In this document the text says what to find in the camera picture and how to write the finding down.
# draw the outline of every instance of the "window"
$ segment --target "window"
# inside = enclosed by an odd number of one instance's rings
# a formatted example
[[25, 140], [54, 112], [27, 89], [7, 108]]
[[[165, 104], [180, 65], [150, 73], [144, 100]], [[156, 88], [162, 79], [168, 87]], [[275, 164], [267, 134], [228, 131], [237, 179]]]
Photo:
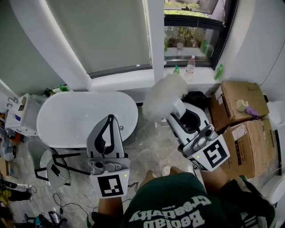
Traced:
[[47, 0], [90, 77], [151, 68], [143, 0]]
[[165, 67], [216, 68], [226, 43], [238, 0], [164, 0]]

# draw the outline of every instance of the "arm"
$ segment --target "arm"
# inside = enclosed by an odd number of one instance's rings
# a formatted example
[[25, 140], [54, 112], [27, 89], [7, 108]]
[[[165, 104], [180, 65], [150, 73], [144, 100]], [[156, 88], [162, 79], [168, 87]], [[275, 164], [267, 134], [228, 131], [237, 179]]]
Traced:
[[123, 217], [122, 199], [120, 197], [100, 199], [98, 213], [121, 219]]
[[216, 168], [212, 172], [201, 171], [202, 179], [207, 193], [217, 195], [219, 190], [230, 181], [221, 167]]

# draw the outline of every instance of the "marble floor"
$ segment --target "marble floor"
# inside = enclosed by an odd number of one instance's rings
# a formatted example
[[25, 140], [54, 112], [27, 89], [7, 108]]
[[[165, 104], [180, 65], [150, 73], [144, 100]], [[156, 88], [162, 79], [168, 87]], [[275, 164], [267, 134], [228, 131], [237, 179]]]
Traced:
[[[177, 151], [178, 142], [174, 137], [170, 127], [156, 126], [154, 123], [147, 122], [139, 109], [138, 124], [133, 134], [124, 141], [125, 152], [129, 155], [130, 163], [130, 177], [129, 184], [139, 182], [145, 178], [148, 170], [153, 170], [157, 175], [161, 175], [161, 169], [165, 165], [176, 166], [181, 170], [193, 172], [192, 163], [185, 159], [180, 152]], [[72, 153], [73, 151], [58, 150], [59, 154]], [[83, 152], [80, 158], [73, 157], [65, 159], [67, 164], [73, 167], [87, 170], [87, 164], [84, 163], [84, 158], [87, 158], [87, 153]], [[36, 187], [37, 192], [33, 194], [33, 200], [14, 202], [10, 205], [14, 214], [16, 222], [24, 220], [24, 214], [34, 217], [40, 213], [45, 213], [48, 218], [48, 211], [59, 211], [59, 206], [54, 202], [53, 195], [58, 193], [62, 200], [62, 205], [68, 203], [79, 204], [84, 208], [87, 213], [93, 211], [93, 208], [98, 205], [98, 198], [90, 185], [90, 178], [87, 175], [70, 172], [71, 186], [62, 186], [59, 189], [53, 189], [50, 185], [43, 180], [37, 179], [33, 170], [32, 158], [26, 149], [26, 143], [21, 143], [18, 148], [17, 157], [15, 162], [19, 164], [21, 176], [19, 179], [8, 177], [7, 180]], [[271, 164], [266, 172], [260, 177], [252, 180], [253, 184], [260, 190], [265, 182], [276, 172], [278, 162], [275, 161]], [[128, 207], [130, 200], [135, 195], [133, 187], [128, 188], [128, 195], [123, 197], [122, 200], [127, 200], [123, 203], [124, 210]], [[68, 222], [66, 227], [78, 228], [86, 227], [86, 213], [82, 211], [77, 205], [68, 205], [64, 207], [64, 213], [61, 216], [66, 218]]]

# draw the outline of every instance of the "sneaker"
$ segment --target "sneaker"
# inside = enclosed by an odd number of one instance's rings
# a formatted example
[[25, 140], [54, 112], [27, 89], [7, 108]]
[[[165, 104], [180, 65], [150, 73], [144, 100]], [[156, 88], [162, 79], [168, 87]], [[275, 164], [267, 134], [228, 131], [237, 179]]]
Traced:
[[162, 167], [162, 171], [161, 171], [161, 175], [162, 176], [168, 176], [170, 174], [170, 166], [163, 166]]

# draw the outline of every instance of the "green object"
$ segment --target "green object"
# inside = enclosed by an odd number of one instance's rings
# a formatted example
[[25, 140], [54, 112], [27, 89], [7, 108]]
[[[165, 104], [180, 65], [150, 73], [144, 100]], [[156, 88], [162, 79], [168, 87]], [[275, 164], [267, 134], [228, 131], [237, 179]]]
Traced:
[[55, 92], [53, 90], [50, 90], [50, 89], [48, 89], [48, 90], [49, 90], [50, 95], [54, 95], [55, 94]]
[[180, 74], [179, 67], [175, 65], [175, 70], [173, 71], [175, 74]]
[[167, 42], [164, 43], [164, 52], [167, 52]]
[[67, 92], [69, 91], [68, 88], [62, 84], [59, 84], [59, 89], [62, 91], [62, 92]]
[[207, 52], [207, 42], [205, 40], [203, 40], [202, 43], [201, 43], [200, 51], [203, 54], [206, 54], [206, 52]]
[[219, 76], [221, 76], [222, 73], [223, 73], [223, 64], [221, 64], [219, 66], [219, 68], [217, 69], [217, 73], [216, 73], [214, 79], [217, 80], [219, 78]]

